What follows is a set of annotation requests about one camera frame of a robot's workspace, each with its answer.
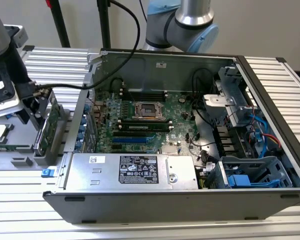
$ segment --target white wall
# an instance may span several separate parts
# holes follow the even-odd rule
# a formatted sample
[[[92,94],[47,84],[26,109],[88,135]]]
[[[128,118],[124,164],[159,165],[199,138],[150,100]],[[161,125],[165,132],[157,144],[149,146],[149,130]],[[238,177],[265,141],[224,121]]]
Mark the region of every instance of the white wall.
[[[138,17],[142,47],[146,23],[139,0],[119,0]],[[149,0],[142,0],[147,8]],[[102,47],[96,0],[60,0],[70,44],[74,48]],[[220,33],[210,53],[255,57],[284,57],[300,70],[300,0],[212,0]],[[124,11],[109,9],[113,48],[132,48],[134,20]],[[60,42],[45,0],[0,0],[4,23],[19,24],[29,35],[28,45],[59,47]]]

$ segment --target black pole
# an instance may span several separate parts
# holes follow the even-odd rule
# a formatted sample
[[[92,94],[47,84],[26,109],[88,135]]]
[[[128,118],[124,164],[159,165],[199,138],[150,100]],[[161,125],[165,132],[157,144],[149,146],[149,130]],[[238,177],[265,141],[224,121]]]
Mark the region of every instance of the black pole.
[[[59,0],[46,0],[48,7],[51,9],[56,31],[58,32],[61,46],[70,48],[70,42],[67,34],[67,29],[62,16]]]
[[[109,15],[108,15],[108,7],[110,7],[110,2],[108,0],[96,0],[96,4],[99,9],[102,44],[104,48],[109,49],[111,48]]]

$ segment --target white sticker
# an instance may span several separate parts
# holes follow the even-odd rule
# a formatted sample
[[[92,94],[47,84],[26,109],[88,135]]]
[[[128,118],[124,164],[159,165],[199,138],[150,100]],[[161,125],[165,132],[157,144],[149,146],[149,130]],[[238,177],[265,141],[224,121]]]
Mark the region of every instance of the white sticker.
[[[159,69],[165,69],[167,67],[167,64],[165,62],[157,62],[155,67]]]
[[[106,162],[106,156],[90,156],[90,164],[104,164]]]

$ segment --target power supply label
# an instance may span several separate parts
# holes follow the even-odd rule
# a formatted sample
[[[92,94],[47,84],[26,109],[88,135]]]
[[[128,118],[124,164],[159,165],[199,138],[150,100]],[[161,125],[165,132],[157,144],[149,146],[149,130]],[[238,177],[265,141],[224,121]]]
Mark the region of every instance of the power supply label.
[[[121,184],[158,184],[156,156],[120,156],[119,182]]]

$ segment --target cpu socket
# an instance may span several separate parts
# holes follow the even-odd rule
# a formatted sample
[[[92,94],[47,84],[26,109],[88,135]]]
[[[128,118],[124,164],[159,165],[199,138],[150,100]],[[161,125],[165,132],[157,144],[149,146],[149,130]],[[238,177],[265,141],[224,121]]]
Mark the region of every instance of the cpu socket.
[[[139,120],[164,120],[162,116],[162,104],[160,102],[136,102],[134,104],[135,115],[132,117]]]

